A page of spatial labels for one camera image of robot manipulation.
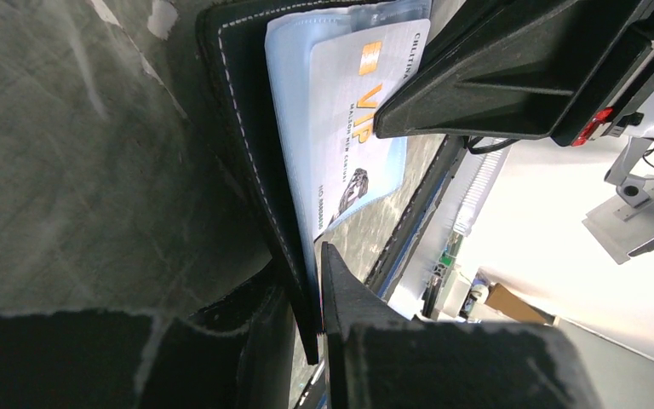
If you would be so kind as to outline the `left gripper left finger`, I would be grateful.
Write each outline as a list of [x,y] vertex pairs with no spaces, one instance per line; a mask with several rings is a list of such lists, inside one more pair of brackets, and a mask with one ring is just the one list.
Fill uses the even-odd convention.
[[0,408],[284,408],[294,336],[274,286],[241,287],[188,320],[0,315]]

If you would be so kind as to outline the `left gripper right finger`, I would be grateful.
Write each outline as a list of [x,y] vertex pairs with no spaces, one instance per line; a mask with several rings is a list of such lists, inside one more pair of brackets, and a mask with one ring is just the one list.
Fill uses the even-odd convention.
[[598,408],[577,350],[558,329],[408,320],[321,249],[332,408]]

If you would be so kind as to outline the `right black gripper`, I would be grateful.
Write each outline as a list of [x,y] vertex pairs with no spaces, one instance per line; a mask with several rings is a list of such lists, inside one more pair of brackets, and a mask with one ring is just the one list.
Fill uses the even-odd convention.
[[653,91],[654,1],[466,1],[375,129],[384,139],[554,131],[558,146],[577,147],[647,118],[639,108]]

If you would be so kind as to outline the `silver credit card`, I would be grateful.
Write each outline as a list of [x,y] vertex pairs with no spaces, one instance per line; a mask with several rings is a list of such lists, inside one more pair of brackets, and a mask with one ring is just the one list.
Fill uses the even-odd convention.
[[406,140],[376,137],[376,113],[419,66],[431,22],[377,26],[311,52],[311,235],[389,195],[402,182]]

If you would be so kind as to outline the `black leather card holder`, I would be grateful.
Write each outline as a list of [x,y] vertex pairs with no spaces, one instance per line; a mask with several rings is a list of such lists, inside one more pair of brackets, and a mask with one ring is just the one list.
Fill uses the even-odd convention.
[[312,49],[351,32],[430,20],[431,11],[429,1],[232,1],[196,20],[228,161],[285,283],[310,364],[324,329],[315,256],[323,234],[313,238],[310,222]]

